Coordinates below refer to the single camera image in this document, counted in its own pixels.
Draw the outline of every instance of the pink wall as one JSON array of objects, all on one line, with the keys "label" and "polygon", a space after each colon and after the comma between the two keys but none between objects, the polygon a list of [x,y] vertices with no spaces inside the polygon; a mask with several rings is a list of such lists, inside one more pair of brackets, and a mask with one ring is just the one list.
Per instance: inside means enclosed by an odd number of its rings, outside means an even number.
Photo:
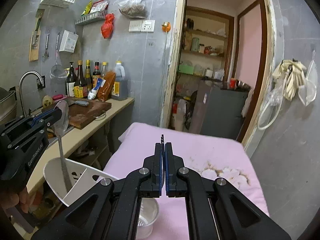
[{"label": "pink wall", "polygon": [[239,55],[235,78],[255,87],[261,53],[260,5],[240,19]]}]

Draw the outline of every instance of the stainless steel faucet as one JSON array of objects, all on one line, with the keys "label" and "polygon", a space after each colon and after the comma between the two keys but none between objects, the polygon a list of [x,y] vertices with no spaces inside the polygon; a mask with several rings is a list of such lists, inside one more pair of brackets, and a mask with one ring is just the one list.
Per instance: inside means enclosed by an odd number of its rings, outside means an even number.
[{"label": "stainless steel faucet", "polygon": [[41,82],[41,85],[44,85],[44,82],[43,82],[43,78],[42,76],[37,72],[37,71],[28,71],[26,73],[23,74],[22,78],[20,79],[20,82],[19,82],[19,94],[20,94],[20,102],[21,102],[21,107],[22,107],[22,112],[23,112],[23,115],[24,117],[27,116],[27,112],[26,110],[24,109],[24,105],[23,105],[23,95],[22,95],[22,82],[24,80],[24,78],[28,75],[35,75],[37,76],[37,78],[40,80]]}]

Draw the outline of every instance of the orange plug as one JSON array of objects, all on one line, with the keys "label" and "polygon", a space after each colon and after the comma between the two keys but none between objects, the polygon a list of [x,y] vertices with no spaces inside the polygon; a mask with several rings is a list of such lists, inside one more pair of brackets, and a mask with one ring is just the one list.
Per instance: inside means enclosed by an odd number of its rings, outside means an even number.
[{"label": "orange plug", "polygon": [[169,23],[169,22],[164,22],[164,23],[162,24],[162,30],[163,30],[164,32],[169,32],[169,31],[171,30],[171,25],[170,25],[170,23]]}]

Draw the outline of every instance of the human hand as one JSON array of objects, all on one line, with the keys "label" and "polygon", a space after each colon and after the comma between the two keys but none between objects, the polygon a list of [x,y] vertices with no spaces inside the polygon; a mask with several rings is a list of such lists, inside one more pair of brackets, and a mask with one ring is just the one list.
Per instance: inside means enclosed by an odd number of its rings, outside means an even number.
[{"label": "human hand", "polygon": [[8,192],[0,193],[0,205],[3,209],[14,207],[18,203],[20,203],[21,210],[28,213],[30,198],[26,187],[19,193],[19,195]]}]

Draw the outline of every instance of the light switch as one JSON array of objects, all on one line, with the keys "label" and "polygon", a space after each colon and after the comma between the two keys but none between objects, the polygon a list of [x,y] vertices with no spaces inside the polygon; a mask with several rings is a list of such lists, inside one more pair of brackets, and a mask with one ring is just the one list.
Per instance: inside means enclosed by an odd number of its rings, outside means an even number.
[{"label": "light switch", "polygon": [[142,21],[142,32],[154,32],[155,30],[155,20],[144,20]]},{"label": "light switch", "polygon": [[141,32],[142,20],[130,21],[129,32]]}]

